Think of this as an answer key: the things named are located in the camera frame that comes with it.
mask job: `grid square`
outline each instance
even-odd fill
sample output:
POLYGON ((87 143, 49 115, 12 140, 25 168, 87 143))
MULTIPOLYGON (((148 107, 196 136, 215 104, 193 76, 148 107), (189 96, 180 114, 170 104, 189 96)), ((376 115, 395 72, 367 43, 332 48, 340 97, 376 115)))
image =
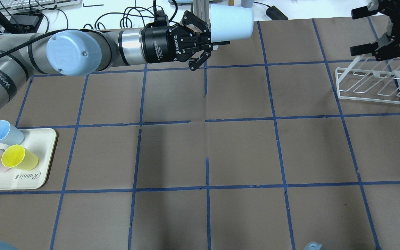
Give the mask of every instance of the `grid square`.
MULTIPOLYGON (((36 189, 38 191, 45 190, 61 190, 63 188, 63 181, 66 175, 67 163, 69 160, 69 152, 72 146, 74 128, 59 128, 57 132, 57 144, 53 154, 52 163, 49 170, 49 175, 46 178, 46 183, 36 189)), ((20 190, 5 190, 6 192, 20 191, 20 190)))
POLYGON ((49 249, 59 194, 0 195, 0 240, 17 249, 49 249))
POLYGON ((90 75, 87 82, 80 124, 140 121, 142 72, 90 75))
POLYGON ((310 241, 326 249, 374 249, 358 186, 288 188, 297 249, 310 241))
POLYGON ((127 249, 132 193, 65 194, 54 250, 127 249))
POLYGON ((143 121, 203 120, 203 70, 148 72, 143 121))
POLYGON ((362 180, 400 180, 400 116, 345 120, 362 180))
POLYGON ((84 76, 33 78, 19 126, 75 125, 84 76))
POLYGON ((281 184, 271 120, 207 123, 211 185, 281 184))
POLYGON ((205 123, 145 125, 138 188, 204 186, 205 123))
POLYGON ((211 190, 210 195, 212 249, 291 249, 283 189, 211 190))
POLYGON ((250 65, 263 64, 262 43, 260 41, 259 28, 254 23, 254 30, 250 38, 231 41, 231 44, 221 45, 211 52, 208 66, 224 65, 250 65))
POLYGON ((399 249, 400 185, 367 185, 365 194, 382 249, 399 249))
POLYGON ((206 190, 138 192, 132 248, 208 249, 206 190))
POLYGON ((357 182, 340 118, 277 123, 288 183, 357 182))
MULTIPOLYGON (((333 78, 333 83, 337 84, 335 81, 335 70, 336 68, 347 68, 350 62, 347 63, 330 63, 328 66, 330 68, 330 73, 333 78)), ((374 62, 367 62, 362 68, 372 68, 375 65, 374 62)), ((378 69, 382 69, 386 64, 378 66, 378 69)), ((353 81, 354 79, 359 79, 358 76, 350 80, 350 76, 346 76, 344 79, 348 81, 353 81)), ((343 114, 384 114, 384 113, 400 113, 400 104, 391 103, 380 103, 374 101, 358 101, 358 100, 347 100, 339 99, 340 106, 342 108, 343 114)))
POLYGON ((67 190, 132 188, 138 128, 79 128, 67 190))
POLYGON ((325 64, 269 66, 276 116, 339 114, 325 64))
POLYGON ((29 81, 27 81, 16 93, 15 97, 0 110, 0 120, 6 120, 16 125, 19 110, 24 101, 29 81))
POLYGON ((350 47, 376 41, 366 18, 322 18, 315 22, 327 60, 353 60, 350 47))
POLYGON ((324 60, 310 19, 265 21, 260 29, 268 63, 324 60))
POLYGON ((264 67, 208 69, 207 119, 273 117, 264 67))

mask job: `white wire rack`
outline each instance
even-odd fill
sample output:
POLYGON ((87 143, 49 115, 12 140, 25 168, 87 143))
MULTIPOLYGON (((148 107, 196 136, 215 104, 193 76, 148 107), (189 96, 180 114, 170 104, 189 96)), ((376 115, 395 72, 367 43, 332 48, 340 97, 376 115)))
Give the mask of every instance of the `white wire rack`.
POLYGON ((377 62, 372 57, 357 56, 348 68, 335 71, 340 99, 400 104, 400 64, 392 70, 391 63, 400 57, 377 62))

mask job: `power adapter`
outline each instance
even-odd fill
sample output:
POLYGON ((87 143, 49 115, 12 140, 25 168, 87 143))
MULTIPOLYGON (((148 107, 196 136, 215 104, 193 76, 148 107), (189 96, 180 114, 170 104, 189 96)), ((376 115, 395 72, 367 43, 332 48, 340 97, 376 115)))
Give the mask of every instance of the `power adapter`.
POLYGON ((276 6, 271 6, 266 10, 266 15, 271 18, 271 20, 288 20, 282 11, 280 11, 276 6))

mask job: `white desk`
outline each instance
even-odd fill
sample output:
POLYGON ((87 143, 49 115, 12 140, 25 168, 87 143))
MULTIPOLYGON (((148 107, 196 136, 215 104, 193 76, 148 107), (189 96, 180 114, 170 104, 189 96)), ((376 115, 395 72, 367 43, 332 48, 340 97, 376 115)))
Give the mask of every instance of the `white desk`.
MULTIPOLYGON (((109 12, 123 12, 128 6, 134 6, 134 0, 82 0, 84 5, 100 5, 96 7, 83 7, 79 6, 66 6, 61 10, 65 11, 69 19, 69 28, 82 28, 84 24, 94 24, 99 16, 109 12)), ((342 17, 351 16, 353 8, 365 6, 368 0, 259 0, 259 2, 266 3, 267 5, 276 5, 289 19, 307 19, 307 18, 329 18, 329 17, 342 17)), ((227 5, 228 1, 224 0, 222 5, 227 5)), ((157 0, 157 4, 162 6, 168 16, 173 14, 175 7, 168 3, 168 0, 157 0)), ((137 6, 151 7, 152 0, 137 0, 137 6)), ((240 0, 235 0, 235 6, 240 6, 240 0)), ((266 6, 254 4, 252 10, 254 12, 254 21, 256 20, 270 20, 266 16, 266 6)), ((178 13, 174 21, 180 21, 181 16, 185 10, 190 10, 189 5, 179 6, 178 13)), ((59 11, 44 10, 43 13, 50 20, 49 30, 59 30, 66 27, 66 20, 64 15, 59 11)), ((136 11, 131 11, 131 14, 137 14, 136 11)), ((100 20, 107 29, 115 29, 119 27, 121 15, 112 14, 102 17, 100 20)), ((143 27, 143 22, 140 17, 130 17, 133 27, 143 27)), ((152 19, 145 18, 146 23, 151 22, 152 19)), ((39 32, 46 30, 46 20, 44 19, 39 32)))

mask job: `metal cylinder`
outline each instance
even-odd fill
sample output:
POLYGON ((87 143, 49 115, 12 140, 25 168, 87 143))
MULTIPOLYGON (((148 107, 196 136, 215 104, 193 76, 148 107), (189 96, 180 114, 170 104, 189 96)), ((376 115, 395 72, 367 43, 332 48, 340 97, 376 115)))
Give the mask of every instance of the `metal cylinder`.
POLYGON ((142 30, 125 30, 119 34, 119 50, 121 58, 127 65, 145 64, 141 42, 142 30))

